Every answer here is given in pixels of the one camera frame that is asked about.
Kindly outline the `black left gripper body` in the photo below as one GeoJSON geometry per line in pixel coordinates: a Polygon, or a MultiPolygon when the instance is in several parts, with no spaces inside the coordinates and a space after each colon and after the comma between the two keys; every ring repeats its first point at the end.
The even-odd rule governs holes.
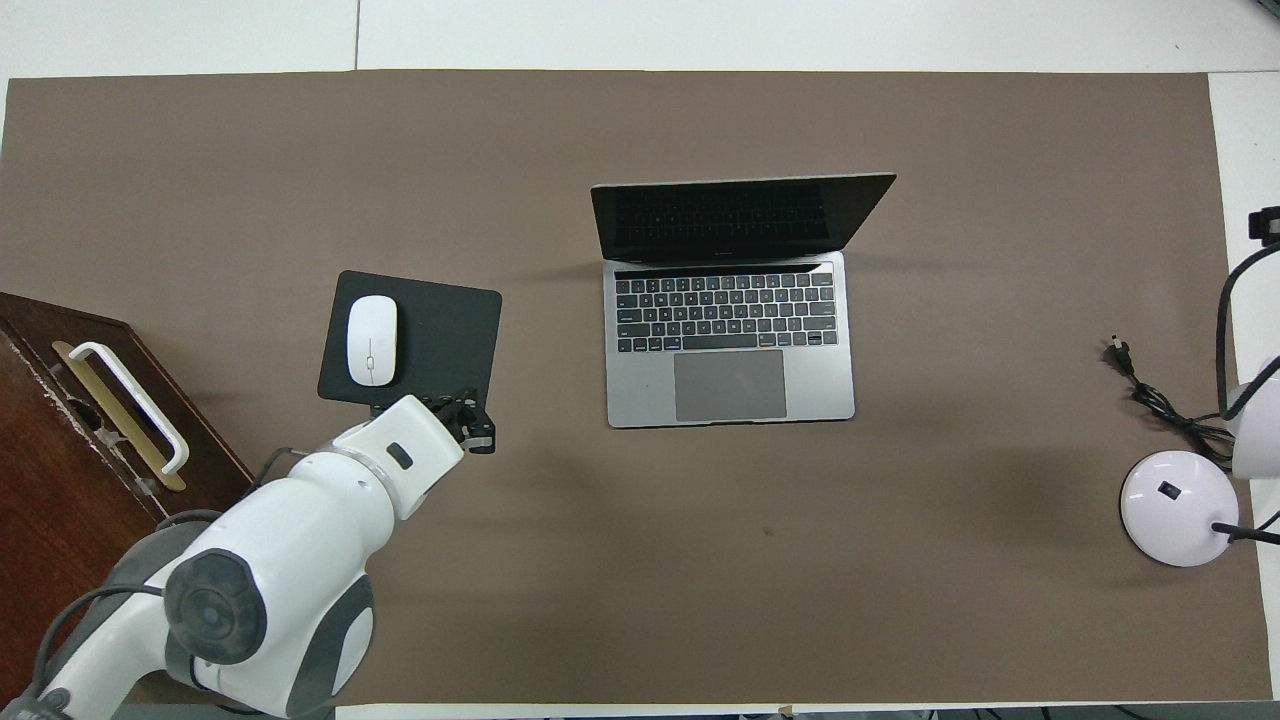
{"type": "Polygon", "coordinates": [[[454,396],[442,396],[439,398],[425,398],[428,410],[445,428],[453,439],[462,447],[463,425],[475,421],[475,414],[457,413],[454,396]]]}

